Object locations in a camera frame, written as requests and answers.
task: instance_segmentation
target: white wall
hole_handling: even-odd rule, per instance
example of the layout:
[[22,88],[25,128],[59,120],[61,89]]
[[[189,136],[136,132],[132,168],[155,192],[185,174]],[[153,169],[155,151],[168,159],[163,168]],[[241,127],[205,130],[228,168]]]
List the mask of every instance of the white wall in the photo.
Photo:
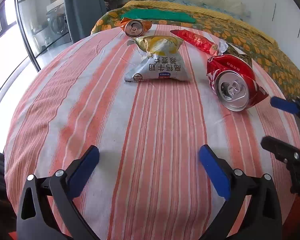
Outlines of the white wall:
[[273,37],[280,49],[300,70],[300,10],[295,2],[264,0],[258,28]]

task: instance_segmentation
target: silver snack bag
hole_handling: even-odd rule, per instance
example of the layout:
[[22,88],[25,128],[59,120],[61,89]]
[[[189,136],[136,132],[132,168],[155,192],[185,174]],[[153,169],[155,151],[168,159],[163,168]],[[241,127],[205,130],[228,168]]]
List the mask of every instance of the silver snack bag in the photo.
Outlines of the silver snack bag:
[[134,39],[147,57],[131,69],[124,80],[135,82],[148,79],[174,78],[191,80],[178,49],[183,40],[172,36],[145,36]]

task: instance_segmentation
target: orange can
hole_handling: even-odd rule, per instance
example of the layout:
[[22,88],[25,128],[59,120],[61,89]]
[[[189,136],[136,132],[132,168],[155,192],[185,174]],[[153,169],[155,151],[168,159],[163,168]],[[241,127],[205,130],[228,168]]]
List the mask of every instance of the orange can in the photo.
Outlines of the orange can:
[[120,22],[121,29],[126,33],[127,36],[136,38],[150,30],[152,26],[151,21],[141,19],[129,19],[124,17]]

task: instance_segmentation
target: crushed aluminum can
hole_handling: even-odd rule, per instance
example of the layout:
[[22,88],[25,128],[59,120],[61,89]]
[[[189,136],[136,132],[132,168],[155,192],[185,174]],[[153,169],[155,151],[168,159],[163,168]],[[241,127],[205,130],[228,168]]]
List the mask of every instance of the crushed aluminum can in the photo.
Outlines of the crushed aluminum can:
[[207,76],[213,92],[231,111],[250,108],[268,97],[257,84],[253,69],[231,54],[209,58]]
[[148,31],[152,26],[151,21],[145,21],[141,19],[132,20],[124,17],[120,22],[121,29],[131,38],[141,36],[143,33]]

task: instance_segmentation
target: blue gripper pad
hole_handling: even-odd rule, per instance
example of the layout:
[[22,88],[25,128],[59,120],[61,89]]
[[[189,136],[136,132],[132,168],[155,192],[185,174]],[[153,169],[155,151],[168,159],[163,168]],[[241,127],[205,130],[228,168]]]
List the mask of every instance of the blue gripper pad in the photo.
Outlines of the blue gripper pad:
[[281,109],[285,112],[288,112],[290,114],[297,114],[299,113],[299,108],[297,107],[297,105],[293,102],[287,101],[285,99],[282,98],[278,98],[278,97],[272,97],[270,99],[270,104],[271,106]]
[[212,150],[208,145],[203,145],[199,150],[199,160],[204,166],[218,195],[224,197],[227,201],[230,198],[231,192],[230,180],[223,169],[218,165],[215,158],[211,155],[210,151]]
[[92,147],[85,156],[85,159],[77,167],[68,180],[67,197],[73,199],[79,197],[90,175],[99,162],[100,154],[97,147]]

